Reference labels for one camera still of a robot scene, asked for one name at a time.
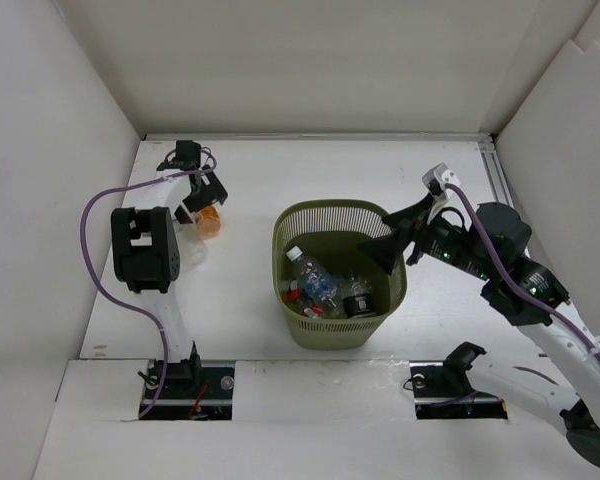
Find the clear ribbed plastic bottle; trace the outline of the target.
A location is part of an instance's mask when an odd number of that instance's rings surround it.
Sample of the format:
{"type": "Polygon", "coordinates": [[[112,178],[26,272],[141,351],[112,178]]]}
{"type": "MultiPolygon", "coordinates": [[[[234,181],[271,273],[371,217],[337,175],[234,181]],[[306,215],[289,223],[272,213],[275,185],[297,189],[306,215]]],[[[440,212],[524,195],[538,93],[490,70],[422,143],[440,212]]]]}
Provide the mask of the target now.
{"type": "Polygon", "coordinates": [[[332,319],[345,319],[339,282],[314,257],[307,255],[300,247],[291,247],[286,257],[299,286],[312,303],[319,307],[323,316],[332,319]]]}

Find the red label clear bottle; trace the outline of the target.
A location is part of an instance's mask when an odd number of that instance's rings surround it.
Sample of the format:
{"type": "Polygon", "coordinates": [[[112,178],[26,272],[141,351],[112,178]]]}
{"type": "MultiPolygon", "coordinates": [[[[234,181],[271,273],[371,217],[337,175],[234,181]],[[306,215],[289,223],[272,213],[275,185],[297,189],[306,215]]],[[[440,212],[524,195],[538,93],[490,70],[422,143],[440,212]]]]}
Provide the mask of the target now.
{"type": "Polygon", "coordinates": [[[307,318],[322,318],[324,311],[300,288],[297,280],[281,285],[283,303],[293,312],[307,318]]]}

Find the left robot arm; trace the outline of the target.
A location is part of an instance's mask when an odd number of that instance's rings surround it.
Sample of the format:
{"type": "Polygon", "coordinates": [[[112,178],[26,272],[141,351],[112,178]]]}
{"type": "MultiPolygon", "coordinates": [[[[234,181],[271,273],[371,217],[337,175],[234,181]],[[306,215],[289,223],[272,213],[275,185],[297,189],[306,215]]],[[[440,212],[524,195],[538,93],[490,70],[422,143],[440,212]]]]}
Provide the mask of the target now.
{"type": "Polygon", "coordinates": [[[205,244],[195,223],[204,209],[222,205],[228,193],[202,157],[210,149],[192,140],[178,140],[156,168],[159,180],[136,206],[111,214],[112,254],[116,278],[140,299],[160,323],[167,353],[155,362],[159,380],[181,396],[202,387],[201,361],[187,332],[176,295],[175,281],[182,262],[205,260],[205,244]]]}

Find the black label clear bottle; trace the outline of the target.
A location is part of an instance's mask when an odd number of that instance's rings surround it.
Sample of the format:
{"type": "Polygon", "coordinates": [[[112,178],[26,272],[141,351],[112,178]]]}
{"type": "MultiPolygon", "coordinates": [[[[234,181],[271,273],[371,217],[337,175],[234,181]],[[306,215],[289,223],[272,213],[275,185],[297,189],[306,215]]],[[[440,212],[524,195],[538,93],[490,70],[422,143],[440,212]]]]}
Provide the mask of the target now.
{"type": "Polygon", "coordinates": [[[366,318],[376,315],[371,285],[358,272],[350,270],[343,275],[340,295],[347,318],[366,318]]]}

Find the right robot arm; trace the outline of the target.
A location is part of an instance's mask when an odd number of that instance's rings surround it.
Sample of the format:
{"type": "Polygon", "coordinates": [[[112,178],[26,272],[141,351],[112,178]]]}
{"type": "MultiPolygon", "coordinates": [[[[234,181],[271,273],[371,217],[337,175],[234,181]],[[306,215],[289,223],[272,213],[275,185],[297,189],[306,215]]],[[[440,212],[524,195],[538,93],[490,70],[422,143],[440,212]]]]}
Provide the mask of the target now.
{"type": "Polygon", "coordinates": [[[600,468],[600,340],[558,312],[570,295],[548,268],[526,255],[532,230],[516,210],[498,202],[473,208],[464,193],[458,197],[469,224],[449,223],[444,218],[447,207],[428,194],[384,216],[390,234],[360,243],[359,251],[385,273],[410,248],[409,266],[428,255],[483,281],[482,298],[530,339],[569,384],[562,387],[502,365],[471,342],[441,361],[435,379],[453,393],[489,394],[541,418],[580,457],[600,468]]]}

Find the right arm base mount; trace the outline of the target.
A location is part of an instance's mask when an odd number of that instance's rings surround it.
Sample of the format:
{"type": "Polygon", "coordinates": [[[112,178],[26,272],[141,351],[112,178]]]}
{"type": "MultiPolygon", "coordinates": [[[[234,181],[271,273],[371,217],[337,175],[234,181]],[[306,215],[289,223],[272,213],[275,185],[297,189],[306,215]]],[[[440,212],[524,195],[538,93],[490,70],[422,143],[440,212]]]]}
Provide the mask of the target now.
{"type": "Polygon", "coordinates": [[[402,388],[412,393],[417,420],[507,420],[506,404],[474,389],[466,372],[486,350],[463,342],[442,360],[409,362],[402,388]]]}

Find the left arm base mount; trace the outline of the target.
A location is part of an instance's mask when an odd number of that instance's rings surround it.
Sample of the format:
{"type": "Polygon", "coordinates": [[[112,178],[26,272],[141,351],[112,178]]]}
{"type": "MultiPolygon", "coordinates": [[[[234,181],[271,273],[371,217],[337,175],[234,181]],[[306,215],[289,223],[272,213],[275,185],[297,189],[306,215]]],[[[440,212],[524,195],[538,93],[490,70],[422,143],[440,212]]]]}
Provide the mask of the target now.
{"type": "Polygon", "coordinates": [[[229,421],[235,386],[234,362],[170,364],[163,388],[158,390],[163,362],[150,361],[138,375],[144,386],[140,420],[229,421]]]}

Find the clear jar silver lid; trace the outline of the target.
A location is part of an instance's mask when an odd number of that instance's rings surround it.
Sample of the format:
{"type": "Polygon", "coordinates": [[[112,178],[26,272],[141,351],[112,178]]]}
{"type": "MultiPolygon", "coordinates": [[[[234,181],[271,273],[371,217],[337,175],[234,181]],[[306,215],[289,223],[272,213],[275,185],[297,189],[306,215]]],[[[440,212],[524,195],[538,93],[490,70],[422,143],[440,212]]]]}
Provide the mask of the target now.
{"type": "Polygon", "coordinates": [[[193,269],[206,261],[208,248],[195,225],[179,225],[176,231],[176,239],[181,264],[185,269],[193,269]]]}

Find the orange label bottle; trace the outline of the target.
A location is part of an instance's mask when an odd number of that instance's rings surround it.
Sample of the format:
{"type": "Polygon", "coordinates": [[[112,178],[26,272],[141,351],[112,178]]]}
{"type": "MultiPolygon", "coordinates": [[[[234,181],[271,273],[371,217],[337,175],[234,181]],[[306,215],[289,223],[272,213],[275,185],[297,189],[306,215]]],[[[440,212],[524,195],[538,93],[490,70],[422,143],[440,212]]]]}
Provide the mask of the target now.
{"type": "Polygon", "coordinates": [[[221,227],[222,221],[214,206],[207,206],[196,213],[196,228],[202,239],[216,237],[221,227]]]}

